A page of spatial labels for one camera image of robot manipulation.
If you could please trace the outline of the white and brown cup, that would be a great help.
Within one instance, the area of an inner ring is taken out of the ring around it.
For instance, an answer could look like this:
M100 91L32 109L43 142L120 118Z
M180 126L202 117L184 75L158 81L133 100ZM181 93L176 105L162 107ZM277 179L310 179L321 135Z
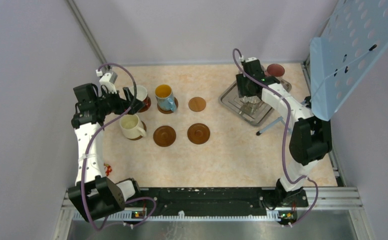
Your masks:
M137 96L136 99L143 101L146 97L148 97L147 89L142 85L137 85Z

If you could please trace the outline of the cream ribbed mug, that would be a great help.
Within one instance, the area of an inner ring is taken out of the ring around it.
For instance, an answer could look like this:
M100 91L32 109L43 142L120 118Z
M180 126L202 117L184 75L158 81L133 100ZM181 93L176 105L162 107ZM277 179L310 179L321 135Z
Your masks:
M132 129L134 129L136 127L141 127L140 117L137 114L124 115L119 120L119 126L120 126L121 132L125 138L127 138L127 139L135 138L136 135L133 136Z

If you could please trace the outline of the blue butterfly mug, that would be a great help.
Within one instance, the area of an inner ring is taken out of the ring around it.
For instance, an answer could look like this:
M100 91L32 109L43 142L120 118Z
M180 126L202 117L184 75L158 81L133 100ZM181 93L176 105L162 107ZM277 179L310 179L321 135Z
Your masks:
M157 100L157 108L164 114L174 113L178 108L177 99L173 95L173 91L169 85L162 84L155 89L155 98Z

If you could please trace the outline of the pink mug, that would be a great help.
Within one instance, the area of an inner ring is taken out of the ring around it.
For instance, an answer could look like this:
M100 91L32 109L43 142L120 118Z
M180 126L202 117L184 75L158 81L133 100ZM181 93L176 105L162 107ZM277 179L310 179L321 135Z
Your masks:
M268 65L265 71L265 75L267 77L272 76L275 78L279 78L279 77L282 77L284 74L285 74L285 68L282 65L277 63L272 63Z

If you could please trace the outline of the light wooden coaster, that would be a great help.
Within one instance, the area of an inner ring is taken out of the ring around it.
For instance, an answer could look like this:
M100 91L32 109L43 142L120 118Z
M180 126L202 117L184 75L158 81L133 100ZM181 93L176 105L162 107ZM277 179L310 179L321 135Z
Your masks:
M201 112L206 108L206 100L202 97L196 96L189 100L188 107L193 112Z

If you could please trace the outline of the light blue music stand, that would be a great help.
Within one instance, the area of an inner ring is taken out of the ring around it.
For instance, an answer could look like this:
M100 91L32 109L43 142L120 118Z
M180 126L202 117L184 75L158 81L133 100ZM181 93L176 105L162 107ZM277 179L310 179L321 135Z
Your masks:
M262 81L261 98L292 130L299 119L330 120L388 48L388 0L342 0L309 44L309 107L280 83Z

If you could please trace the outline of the floral mug yellow inside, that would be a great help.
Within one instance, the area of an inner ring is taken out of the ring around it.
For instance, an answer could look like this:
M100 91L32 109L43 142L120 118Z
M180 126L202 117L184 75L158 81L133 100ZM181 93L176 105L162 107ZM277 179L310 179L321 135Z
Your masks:
M261 102L261 99L258 96L244 96L240 98L243 104L256 105Z

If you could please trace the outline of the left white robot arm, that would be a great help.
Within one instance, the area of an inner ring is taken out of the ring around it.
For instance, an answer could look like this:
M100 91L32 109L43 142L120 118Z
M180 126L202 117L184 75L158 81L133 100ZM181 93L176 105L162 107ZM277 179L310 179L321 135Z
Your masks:
M129 88L111 92L106 86L87 83L74 88L77 98L71 120L78 140L78 173L68 197L83 219L93 222L124 210L126 203L135 207L142 200L138 183L133 178L119 183L106 175L103 159L105 118L109 114L130 116L144 107Z

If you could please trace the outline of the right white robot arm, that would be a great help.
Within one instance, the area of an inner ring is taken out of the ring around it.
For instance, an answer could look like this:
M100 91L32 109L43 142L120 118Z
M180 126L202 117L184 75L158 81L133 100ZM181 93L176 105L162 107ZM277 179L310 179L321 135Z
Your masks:
M274 76L266 76L260 61L240 57L235 64L239 97L258 97L280 114L285 122L282 140L283 176L270 197L273 208L295 200L317 162L332 149L330 122L317 118L297 101Z

